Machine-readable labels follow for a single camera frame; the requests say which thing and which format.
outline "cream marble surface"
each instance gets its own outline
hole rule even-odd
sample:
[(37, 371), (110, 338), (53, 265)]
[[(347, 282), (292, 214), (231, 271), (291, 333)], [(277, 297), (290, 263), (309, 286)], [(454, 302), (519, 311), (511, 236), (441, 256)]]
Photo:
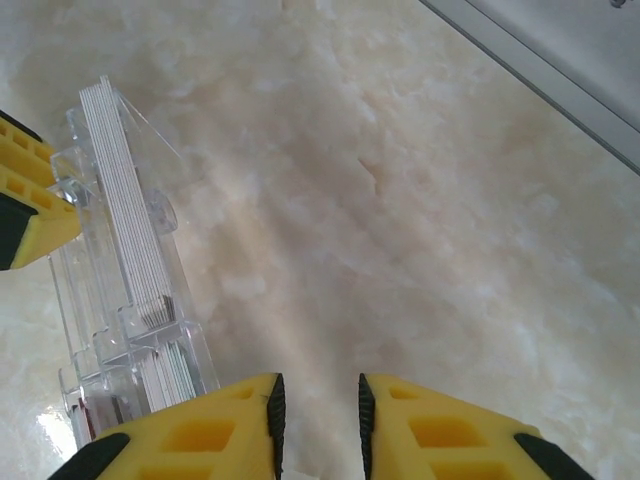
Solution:
[[(184, 155), (199, 319), (222, 383), (285, 373), (290, 478), (362, 478), (360, 371), (634, 477), (640, 178), (417, 1), (14, 1), (0, 32), (0, 103), (56, 145), (107, 73)], [(0, 286), (0, 470), (45, 478), (73, 450), (54, 290), (45, 262)]]

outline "marble floor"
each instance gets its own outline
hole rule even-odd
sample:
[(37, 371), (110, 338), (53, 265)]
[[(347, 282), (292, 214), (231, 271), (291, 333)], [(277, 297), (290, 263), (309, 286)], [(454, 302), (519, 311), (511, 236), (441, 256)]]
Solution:
[[(284, 372), (285, 478), (363, 478), (361, 371), (634, 477), (640, 178), (417, 0), (25, 0), (0, 32), (0, 105), (54, 145), (109, 74), (184, 156), (199, 320), (223, 384)], [(74, 445), (45, 261), (0, 275), (0, 331), (0, 471), (46, 478)]]

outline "square hole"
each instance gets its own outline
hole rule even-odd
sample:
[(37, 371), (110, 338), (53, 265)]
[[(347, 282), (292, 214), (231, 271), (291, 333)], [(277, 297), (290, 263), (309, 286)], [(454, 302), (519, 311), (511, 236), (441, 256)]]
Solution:
[(209, 480), (211, 467), (142, 467), (139, 480)]
[(409, 427), (421, 448), (482, 447), (483, 438), (469, 422), (455, 417), (417, 417)]
[(24, 194), (24, 183), (22, 183), (20, 180), (18, 180), (17, 178), (13, 178), (13, 177), (9, 177), (7, 179), (7, 189), (11, 190), (14, 193), (17, 193), (18, 195), (23, 195)]
[(500, 463), (435, 463), (431, 470), (436, 480), (514, 480)]
[(17, 143), (24, 149), (29, 148), (29, 139), (26, 137), (26, 135), (23, 135), (22, 133), (14, 132), (13, 141), (14, 143)]
[(51, 200), (49, 195), (47, 195), (46, 192), (41, 192), (37, 189), (34, 189), (31, 192), (31, 200), (47, 210), (50, 210), (51, 206), (53, 205), (53, 200)]
[(41, 145), (36, 144), (35, 153), (38, 158), (41, 158), (45, 162), (49, 162), (49, 152)]
[(389, 389), (389, 395), (391, 395), (391, 398), (395, 398), (397, 400), (413, 400), (415, 398), (419, 398), (415, 393), (409, 392), (408, 390), (400, 387), (391, 387)]
[(239, 400), (247, 400), (253, 396), (253, 387), (248, 387), (243, 390), (235, 392), (231, 398), (237, 398)]
[(177, 426), (165, 439), (165, 452), (221, 452), (236, 424), (231, 420), (193, 420)]

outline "black rubber pad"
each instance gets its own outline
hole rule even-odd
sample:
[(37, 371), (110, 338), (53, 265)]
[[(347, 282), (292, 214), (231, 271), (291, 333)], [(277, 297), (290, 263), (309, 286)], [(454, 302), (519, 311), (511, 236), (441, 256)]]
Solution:
[(0, 110), (0, 118), (2, 118), (3, 120), (6, 120), (7, 122), (9, 122), (11, 125), (16, 127), (17, 129), (22, 130), (24, 133), (29, 135), (34, 140), (37, 140), (40, 143), (42, 143), (42, 137), (40, 135), (38, 135), (36, 132), (31, 130), (30, 128), (25, 127), (23, 124), (21, 124), (19, 121), (17, 121), (15, 118), (13, 118), (8, 113), (5, 113), (2, 110)]
[(373, 467), (371, 437), (375, 429), (376, 399), (364, 373), (360, 374), (360, 380), (358, 381), (358, 415), (360, 417), (360, 442), (362, 444), (364, 478), (369, 480)]
[(516, 433), (513, 438), (551, 480), (594, 480), (555, 443), (528, 433)]
[(29, 220), (38, 211), (24, 203), (0, 193), (0, 270), (9, 270), (13, 263)]
[(273, 441), (273, 472), (276, 480), (282, 477), (282, 459), (284, 452), (284, 427), (287, 415), (287, 405), (284, 395), (284, 378), (279, 373), (271, 390), (267, 402), (267, 421), (269, 436)]
[(129, 435), (114, 433), (82, 447), (49, 480), (97, 480), (129, 443)]

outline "transparent plastic box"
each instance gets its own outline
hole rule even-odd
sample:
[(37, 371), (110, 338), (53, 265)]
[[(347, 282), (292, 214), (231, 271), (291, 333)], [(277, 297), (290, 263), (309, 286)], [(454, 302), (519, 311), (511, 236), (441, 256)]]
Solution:
[(166, 173), (180, 158), (106, 78), (81, 99), (67, 113), (74, 146), (51, 163), (82, 234), (50, 256), (71, 359), (59, 379), (78, 447), (218, 387), (154, 165), (162, 159)]

